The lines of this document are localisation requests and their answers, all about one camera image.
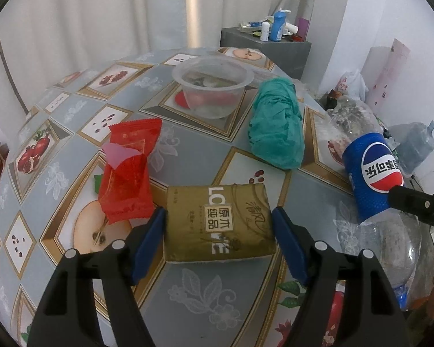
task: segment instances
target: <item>pink poster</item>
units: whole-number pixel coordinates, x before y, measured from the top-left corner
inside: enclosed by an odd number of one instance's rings
[[[365,100],[376,115],[378,115],[384,100],[389,97],[392,86],[406,64],[409,54],[408,47],[394,39],[386,64]]]

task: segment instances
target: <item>pepsi bottle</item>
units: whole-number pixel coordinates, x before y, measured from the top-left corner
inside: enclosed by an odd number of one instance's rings
[[[387,193],[404,177],[382,128],[362,101],[338,98],[329,110],[333,145],[341,155],[357,203],[360,249],[374,251],[393,288],[405,286],[419,256],[421,232],[414,215],[389,207]]]

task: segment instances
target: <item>blue gripper pad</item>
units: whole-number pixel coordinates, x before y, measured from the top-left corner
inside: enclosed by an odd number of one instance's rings
[[[153,257],[164,234],[165,217],[166,211],[163,208],[158,210],[154,220],[151,221],[149,230],[135,253],[132,270],[132,280],[135,284],[148,273],[149,266],[153,261]]]
[[[306,286],[310,279],[308,258],[310,247],[314,244],[313,239],[304,227],[293,225],[280,206],[273,209],[272,222],[275,238],[292,277]]]

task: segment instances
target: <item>gold tissue package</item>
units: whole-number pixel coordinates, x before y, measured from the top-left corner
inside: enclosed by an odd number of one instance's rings
[[[224,261],[275,253],[264,184],[169,186],[164,259]]]

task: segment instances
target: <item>clear plastic bowl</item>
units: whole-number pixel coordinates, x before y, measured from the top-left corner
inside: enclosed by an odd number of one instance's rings
[[[194,113],[208,119],[230,115],[239,105],[254,72],[224,55],[201,56],[184,61],[172,71]]]

